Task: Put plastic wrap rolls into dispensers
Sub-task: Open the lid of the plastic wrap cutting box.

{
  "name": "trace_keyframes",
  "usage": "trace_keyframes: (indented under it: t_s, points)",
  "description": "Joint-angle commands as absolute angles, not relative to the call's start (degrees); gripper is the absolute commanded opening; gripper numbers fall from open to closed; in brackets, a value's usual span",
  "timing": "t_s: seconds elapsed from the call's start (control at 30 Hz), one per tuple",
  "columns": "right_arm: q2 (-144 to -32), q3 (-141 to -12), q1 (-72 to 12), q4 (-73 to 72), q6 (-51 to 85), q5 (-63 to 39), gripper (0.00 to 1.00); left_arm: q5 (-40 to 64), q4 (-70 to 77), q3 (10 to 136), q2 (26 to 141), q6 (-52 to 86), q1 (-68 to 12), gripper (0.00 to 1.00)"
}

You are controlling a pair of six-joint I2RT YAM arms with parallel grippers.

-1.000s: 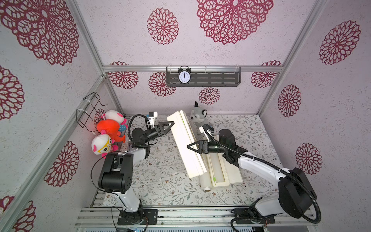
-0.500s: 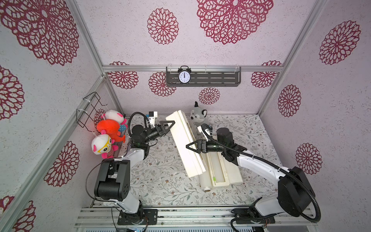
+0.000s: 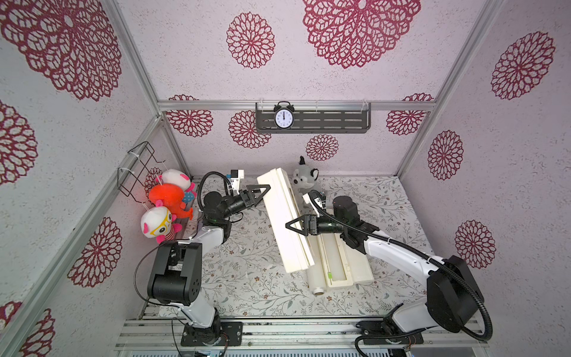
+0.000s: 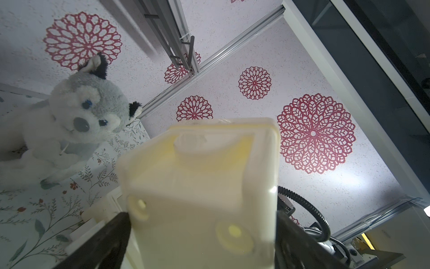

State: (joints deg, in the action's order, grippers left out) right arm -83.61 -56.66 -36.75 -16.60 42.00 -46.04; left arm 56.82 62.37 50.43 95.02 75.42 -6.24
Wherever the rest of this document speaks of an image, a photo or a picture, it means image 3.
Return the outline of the cream wrap dispenser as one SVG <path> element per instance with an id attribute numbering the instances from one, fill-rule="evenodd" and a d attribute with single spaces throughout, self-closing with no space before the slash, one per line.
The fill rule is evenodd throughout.
<path id="1" fill-rule="evenodd" d="M 282 168 L 271 169 L 257 177 L 258 184 L 270 186 L 263 195 L 274 238 L 287 273 L 306 270 L 315 261 L 307 237 L 292 231 L 286 224 L 300 217 L 287 173 Z"/>
<path id="2" fill-rule="evenodd" d="M 328 289 L 340 289 L 374 281 L 369 260 L 350 248 L 340 234 L 321 236 L 322 263 Z"/>

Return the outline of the white plastic wrap roll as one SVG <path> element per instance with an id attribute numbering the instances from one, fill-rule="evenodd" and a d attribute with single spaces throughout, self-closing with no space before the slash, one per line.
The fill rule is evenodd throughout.
<path id="1" fill-rule="evenodd" d="M 323 295 L 327 292 L 327 283 L 324 275 L 323 266 L 320 263 L 310 266 L 306 269 L 307 282 L 309 291 L 315 295 Z"/>

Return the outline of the cream dispenser bottom tray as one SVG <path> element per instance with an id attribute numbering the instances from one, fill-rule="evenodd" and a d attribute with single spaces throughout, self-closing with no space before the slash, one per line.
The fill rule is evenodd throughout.
<path id="1" fill-rule="evenodd" d="M 331 289 L 353 285 L 349 261 L 339 233 L 324 233 L 308 237 L 315 265 L 307 269 L 310 291 L 322 295 Z"/>

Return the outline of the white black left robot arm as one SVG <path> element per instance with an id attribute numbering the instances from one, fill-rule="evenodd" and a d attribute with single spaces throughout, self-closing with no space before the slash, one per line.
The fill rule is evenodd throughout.
<path id="1" fill-rule="evenodd" d="M 199 199 L 202 225 L 191 239 L 159 245 L 147 284 L 148 297 L 178 308 L 193 328 L 213 327 L 219 314 L 202 291 L 203 257 L 228 240 L 233 215 L 256 207 L 271 190 L 269 184 L 254 184 L 234 195 L 210 192 Z"/>

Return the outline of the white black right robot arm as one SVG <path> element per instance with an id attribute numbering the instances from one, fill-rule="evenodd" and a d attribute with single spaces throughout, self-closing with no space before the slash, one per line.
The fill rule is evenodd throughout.
<path id="1" fill-rule="evenodd" d="M 424 287 L 425 297 L 402 303 L 384 317 L 382 334 L 403 339 L 441 327 L 479 341 L 491 338 L 493 326 L 484 298 L 462 258 L 429 255 L 390 237 L 362 220 L 358 205 L 349 196 L 334 198 L 332 213 L 325 210 L 317 191 L 308 193 L 306 199 L 315 212 L 287 222 L 286 229 L 305 237 L 339 234 L 352 250 L 391 264 Z"/>

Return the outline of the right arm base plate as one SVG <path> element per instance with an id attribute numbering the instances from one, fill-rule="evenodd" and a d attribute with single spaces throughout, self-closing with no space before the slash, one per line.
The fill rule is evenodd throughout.
<path id="1" fill-rule="evenodd" d="M 425 328 L 403 332 L 393 322 L 385 320 L 364 320 L 357 324 L 361 335 L 355 343 L 363 342 L 365 345 L 410 345 L 413 340 L 422 342 L 422 333 Z"/>

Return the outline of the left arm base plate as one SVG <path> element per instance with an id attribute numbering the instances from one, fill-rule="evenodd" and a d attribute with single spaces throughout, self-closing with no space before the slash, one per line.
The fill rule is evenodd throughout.
<path id="1" fill-rule="evenodd" d="M 238 347 L 242 344 L 242 322 L 214 322 L 208 328 L 185 327 L 180 345 L 183 347 Z"/>

